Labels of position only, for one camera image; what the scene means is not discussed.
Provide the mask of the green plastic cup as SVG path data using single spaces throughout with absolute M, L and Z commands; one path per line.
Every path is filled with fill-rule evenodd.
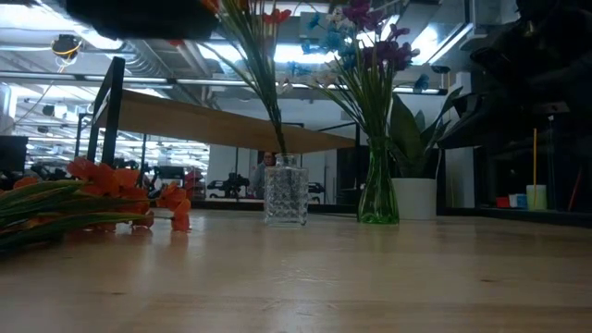
M 546 210 L 547 204 L 547 186 L 546 185 L 527 185 L 526 186 L 527 208 L 533 210 Z

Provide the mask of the red tool cart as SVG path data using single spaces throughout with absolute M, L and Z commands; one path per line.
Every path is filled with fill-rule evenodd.
M 199 168 L 195 168 L 185 175 L 184 189 L 187 198 L 191 201 L 203 201 L 205 199 L 204 176 Z

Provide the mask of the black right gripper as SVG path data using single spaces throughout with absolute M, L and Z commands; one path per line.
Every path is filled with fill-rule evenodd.
M 458 97 L 459 120 L 438 141 L 440 147 L 500 148 L 523 140 L 527 132 L 554 114 L 551 106 L 563 104 L 560 92 L 473 92 Z

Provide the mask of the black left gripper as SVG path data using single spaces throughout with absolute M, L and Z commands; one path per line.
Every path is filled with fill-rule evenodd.
M 152 38 L 207 40 L 218 26 L 201 0 L 166 0 L 159 10 L 150 0 L 65 0 L 67 13 L 111 39 Z

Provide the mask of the green plant in white pot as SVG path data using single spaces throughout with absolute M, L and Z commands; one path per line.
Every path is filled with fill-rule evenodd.
M 400 97 L 393 98 L 388 128 L 388 151 L 399 176 L 392 180 L 402 220 L 431 221 L 437 216 L 439 164 L 443 149 L 438 142 L 449 122 L 443 119 L 462 90 L 447 96 L 436 119 L 427 126 L 424 114 L 413 114 Z

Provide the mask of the clear cut-glass vase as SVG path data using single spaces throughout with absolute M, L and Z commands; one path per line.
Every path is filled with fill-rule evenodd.
M 277 154 L 266 174 L 264 221 L 268 226 L 305 226 L 308 216 L 309 171 L 295 154 Z

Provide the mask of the black monitor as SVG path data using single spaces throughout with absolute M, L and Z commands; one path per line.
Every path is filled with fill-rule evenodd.
M 0 171 L 24 170 L 28 142 L 29 138 L 26 136 L 0 135 Z

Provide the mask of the green glass vase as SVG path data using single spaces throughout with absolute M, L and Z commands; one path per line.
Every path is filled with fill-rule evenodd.
M 357 214 L 363 224 L 398 225 L 400 222 L 387 143 L 385 137 L 368 139 L 369 167 Z

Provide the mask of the orange artificial flower bunch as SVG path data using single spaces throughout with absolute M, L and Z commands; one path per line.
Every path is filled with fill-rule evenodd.
M 58 241 L 72 232 L 114 232 L 120 224 L 149 229 L 158 218 L 153 205 L 172 213 L 167 220 L 173 230 L 191 230 L 191 201 L 174 185 L 154 199 L 140 188 L 121 188 L 114 195 L 90 189 L 81 181 L 64 180 L 0 193 L 0 253 Z

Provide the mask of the purple artificial flower bunch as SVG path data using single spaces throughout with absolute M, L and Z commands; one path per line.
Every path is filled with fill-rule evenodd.
M 371 0 L 351 0 L 342 13 L 353 24 L 351 42 L 339 52 L 339 84 L 345 88 L 348 112 L 369 137 L 383 137 L 395 76 L 419 51 L 399 42 L 410 30 L 388 25 L 384 11 L 373 10 Z

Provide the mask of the red artificial flower bunch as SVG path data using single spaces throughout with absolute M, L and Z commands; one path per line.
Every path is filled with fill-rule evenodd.
M 222 35 L 240 54 L 243 67 L 222 55 L 213 47 L 205 48 L 251 88 L 263 103 L 277 137 L 279 151 L 287 152 L 282 130 L 282 115 L 278 106 L 275 53 L 281 24 L 292 14 L 280 9 L 277 2 L 265 8 L 266 0 L 198 0 L 221 25 Z

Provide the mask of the person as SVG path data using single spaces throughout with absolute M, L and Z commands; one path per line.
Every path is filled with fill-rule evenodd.
M 264 152 L 262 161 L 257 165 L 250 180 L 250 193 L 255 199 L 265 198 L 266 174 L 277 163 L 277 154 Z

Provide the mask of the black aluminium table frame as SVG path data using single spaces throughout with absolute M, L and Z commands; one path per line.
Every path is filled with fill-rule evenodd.
M 192 201 L 192 209 L 263 211 L 262 201 Z M 309 204 L 308 212 L 318 215 L 357 215 L 357 207 L 343 204 Z M 438 207 L 437 216 L 474 216 L 533 222 L 545 225 L 592 229 L 592 213 L 570 213 L 557 211 L 528 211 L 499 208 L 454 208 Z

